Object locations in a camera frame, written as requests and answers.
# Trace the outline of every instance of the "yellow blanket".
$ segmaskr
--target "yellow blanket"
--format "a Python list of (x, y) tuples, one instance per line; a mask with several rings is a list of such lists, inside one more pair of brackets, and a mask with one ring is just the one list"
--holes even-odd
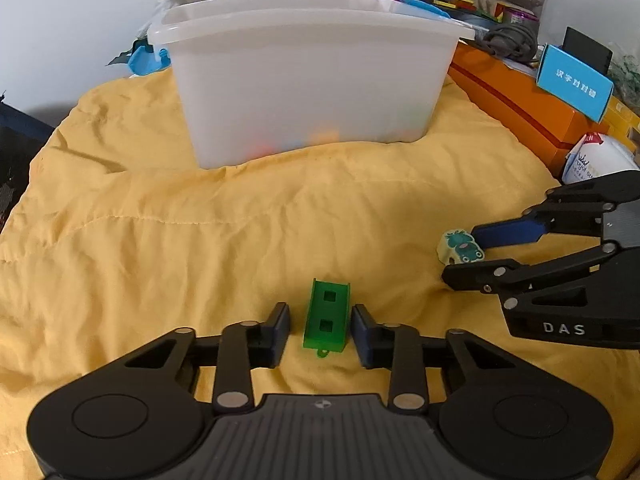
[[(257, 397), (384, 395), (388, 372), (363, 370), (351, 343), (323, 360), (302, 348), (313, 278), (350, 282), (379, 322), (465, 328), (596, 396), (616, 428), (600, 477), (621, 475), (640, 450), (638, 352), (512, 338), (495, 296), (440, 281), (444, 231), (517, 216), (556, 185), (451, 83), (413, 144), (328, 144), (213, 171), (196, 167), (170, 71), (94, 89), (33, 162), (0, 237), (0, 478), (40, 477), (25, 423), (52, 389), (177, 326), (217, 334), (278, 301), (292, 335), (280, 368), (254, 374)], [(548, 236), (488, 256), (533, 263), (588, 244)]]

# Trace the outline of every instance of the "white plastic bin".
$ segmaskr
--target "white plastic bin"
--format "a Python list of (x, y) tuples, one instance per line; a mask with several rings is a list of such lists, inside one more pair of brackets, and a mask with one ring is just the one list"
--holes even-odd
[(169, 50), (202, 168), (320, 142), (416, 140), (458, 38), (473, 36), (393, 0), (208, 0), (149, 30)]

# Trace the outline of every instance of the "silver screw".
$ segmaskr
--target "silver screw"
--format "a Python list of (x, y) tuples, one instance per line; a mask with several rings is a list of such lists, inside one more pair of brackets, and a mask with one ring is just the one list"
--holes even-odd
[(506, 308), (507, 310), (513, 310), (517, 306), (518, 306), (518, 300), (516, 300), (515, 298), (509, 298), (508, 300), (505, 300), (503, 305), (503, 307)]
[(419, 410), (424, 406), (424, 397), (418, 394), (400, 394), (394, 397), (394, 406), (401, 410)]
[(249, 397), (242, 392), (225, 392), (219, 394), (216, 402), (223, 408), (240, 408), (249, 402)]

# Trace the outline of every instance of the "teal frog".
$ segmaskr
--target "teal frog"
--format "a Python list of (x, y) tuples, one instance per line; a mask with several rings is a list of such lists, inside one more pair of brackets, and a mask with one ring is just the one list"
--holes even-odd
[(445, 265), (469, 264), (484, 260), (484, 252), (476, 240), (462, 229), (447, 231), (438, 245), (438, 257)]

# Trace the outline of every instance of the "square hole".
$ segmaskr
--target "square hole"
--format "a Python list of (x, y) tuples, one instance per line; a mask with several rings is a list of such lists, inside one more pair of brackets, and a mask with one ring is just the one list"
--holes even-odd
[(328, 319), (320, 320), (320, 330), (322, 332), (333, 332), (334, 331), (334, 322), (329, 321)]

